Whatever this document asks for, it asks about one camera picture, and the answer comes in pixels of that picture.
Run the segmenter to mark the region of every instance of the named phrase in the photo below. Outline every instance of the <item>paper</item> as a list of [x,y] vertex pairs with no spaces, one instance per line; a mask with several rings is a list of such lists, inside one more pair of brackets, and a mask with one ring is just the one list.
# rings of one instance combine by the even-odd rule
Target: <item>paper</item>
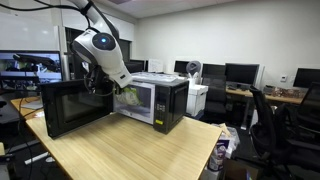
[[163,61],[158,59],[149,59],[148,72],[163,72]]

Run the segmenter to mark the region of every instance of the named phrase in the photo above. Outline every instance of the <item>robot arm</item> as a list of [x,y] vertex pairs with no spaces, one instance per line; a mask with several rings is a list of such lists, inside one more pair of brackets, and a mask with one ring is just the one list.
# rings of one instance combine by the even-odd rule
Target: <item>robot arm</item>
[[132,81],[125,67],[118,44],[119,33],[100,10],[88,0],[69,0],[79,9],[86,9],[87,17],[94,23],[73,42],[73,50],[85,61],[101,69],[121,88]]

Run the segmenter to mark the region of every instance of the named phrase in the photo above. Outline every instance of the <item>black microwave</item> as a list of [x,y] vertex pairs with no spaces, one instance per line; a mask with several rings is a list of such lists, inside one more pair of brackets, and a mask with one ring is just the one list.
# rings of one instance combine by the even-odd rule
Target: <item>black microwave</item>
[[189,81],[134,80],[121,95],[114,95],[113,110],[169,133],[186,113]]

